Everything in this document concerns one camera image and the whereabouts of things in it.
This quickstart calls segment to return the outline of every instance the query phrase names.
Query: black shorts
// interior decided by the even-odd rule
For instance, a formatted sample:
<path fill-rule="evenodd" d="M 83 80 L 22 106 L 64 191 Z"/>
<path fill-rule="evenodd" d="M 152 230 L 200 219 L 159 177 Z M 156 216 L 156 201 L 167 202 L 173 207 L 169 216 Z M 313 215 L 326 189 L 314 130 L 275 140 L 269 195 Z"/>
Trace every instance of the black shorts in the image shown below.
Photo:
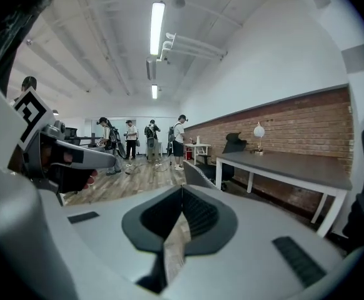
<path fill-rule="evenodd" d="M 172 147 L 175 157 L 183 157 L 183 143 L 174 140 L 172 142 Z"/>

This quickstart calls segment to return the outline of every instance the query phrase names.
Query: brick wall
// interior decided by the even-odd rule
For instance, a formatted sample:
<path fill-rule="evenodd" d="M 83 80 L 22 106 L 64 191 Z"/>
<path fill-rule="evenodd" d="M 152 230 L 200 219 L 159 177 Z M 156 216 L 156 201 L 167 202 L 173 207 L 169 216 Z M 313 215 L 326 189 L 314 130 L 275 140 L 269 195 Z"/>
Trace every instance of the brick wall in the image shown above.
<path fill-rule="evenodd" d="M 265 129 L 262 140 L 266 151 L 332 156 L 339 159 L 346 172 L 353 159 L 353 120 L 348 88 L 297 97 L 276 104 L 239 112 L 185 129 L 188 137 L 200 135 L 202 143 L 212 144 L 211 160 L 222 153 L 228 133 L 241 132 L 248 141 L 247 150 L 258 145 L 253 130 L 260 122 Z M 235 169 L 235 179 L 247 184 L 248 172 Z M 284 204 L 300 208 L 308 217 L 315 212 L 321 193 L 294 187 L 255 175 L 253 187 Z M 328 211 L 327 199 L 321 215 Z"/>

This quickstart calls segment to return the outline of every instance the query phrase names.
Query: man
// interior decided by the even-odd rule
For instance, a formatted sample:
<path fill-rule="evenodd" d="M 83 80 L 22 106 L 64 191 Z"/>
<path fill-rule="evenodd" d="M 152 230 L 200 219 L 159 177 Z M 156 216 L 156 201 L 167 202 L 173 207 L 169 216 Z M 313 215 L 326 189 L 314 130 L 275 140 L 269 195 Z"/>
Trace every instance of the man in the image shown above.
<path fill-rule="evenodd" d="M 110 139 L 110 127 L 108 125 L 109 121 L 107 120 L 107 118 L 101 117 L 99 120 L 99 124 L 104 128 L 103 139 L 100 140 L 99 145 L 100 146 L 104 145 L 105 153 L 110 153 L 114 155 L 113 143 L 111 142 Z M 118 159 L 117 157 L 115 157 L 115 166 L 117 166 L 117 164 L 118 164 Z M 117 166 L 118 170 L 116 170 L 115 166 L 107 168 L 106 176 L 112 176 L 116 173 L 121 172 L 121 168 Z"/>
<path fill-rule="evenodd" d="M 131 120 L 127 120 L 128 130 L 126 131 L 126 158 L 129 159 L 132 149 L 132 159 L 136 158 L 136 140 L 138 138 L 138 130 Z"/>
<path fill-rule="evenodd" d="M 183 124 L 186 121 L 186 116 L 181 114 L 178 118 L 178 122 L 174 125 L 174 138 L 172 142 L 172 147 L 175 157 L 175 170 L 183 171 L 182 158 L 183 157 L 183 141 L 185 140 Z"/>
<path fill-rule="evenodd" d="M 161 132 L 159 127 L 156 125 L 156 121 L 153 119 L 150 120 L 149 125 L 144 129 L 144 134 L 147 137 L 147 157 L 149 162 L 152 161 L 153 152 L 155 162 L 159 161 L 157 131 Z"/>
<path fill-rule="evenodd" d="M 30 87 L 32 87 L 36 91 L 36 86 L 37 85 L 38 85 L 38 82 L 37 82 L 35 77 L 31 77 L 31 76 L 26 77 L 24 79 L 24 81 L 22 82 L 22 85 L 21 85 L 21 95 L 22 95 L 22 93 L 26 92 Z M 19 97 L 12 100 L 10 102 L 10 105 L 13 106 L 17 102 L 18 99 L 19 99 Z"/>

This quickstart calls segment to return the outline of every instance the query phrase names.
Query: white ceiling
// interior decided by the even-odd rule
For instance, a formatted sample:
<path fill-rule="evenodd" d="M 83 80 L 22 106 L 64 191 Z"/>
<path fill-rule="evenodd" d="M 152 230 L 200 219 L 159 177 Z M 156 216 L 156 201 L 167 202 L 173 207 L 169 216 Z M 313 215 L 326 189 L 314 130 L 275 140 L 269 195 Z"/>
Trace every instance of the white ceiling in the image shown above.
<path fill-rule="evenodd" d="M 38 94 L 59 110 L 85 97 L 178 102 L 209 60 L 172 54 L 169 64 L 159 62 L 162 91 L 152 100 L 146 58 L 151 5 L 157 1 L 166 3 L 163 41 L 170 32 L 221 48 L 267 0 L 185 0 L 182 9 L 175 9 L 172 0 L 54 0 L 29 33 L 32 44 L 24 42 L 18 50 L 8 98 L 19 95 L 22 80 L 32 75 Z"/>

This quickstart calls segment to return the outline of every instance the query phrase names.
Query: fluorescent light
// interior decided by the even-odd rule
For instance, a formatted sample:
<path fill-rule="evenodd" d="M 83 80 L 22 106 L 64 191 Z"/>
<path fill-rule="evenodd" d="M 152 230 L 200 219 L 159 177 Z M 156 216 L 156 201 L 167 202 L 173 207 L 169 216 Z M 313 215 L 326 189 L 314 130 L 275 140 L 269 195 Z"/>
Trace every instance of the fluorescent light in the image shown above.
<path fill-rule="evenodd" d="M 151 86 L 151 93 L 153 94 L 153 99 L 157 99 L 157 84 Z"/>
<path fill-rule="evenodd" d="M 150 54 L 157 56 L 159 48 L 159 38 L 161 25 L 163 23 L 165 4 L 162 2 L 153 3 L 151 8 L 151 27 L 150 27 Z"/>

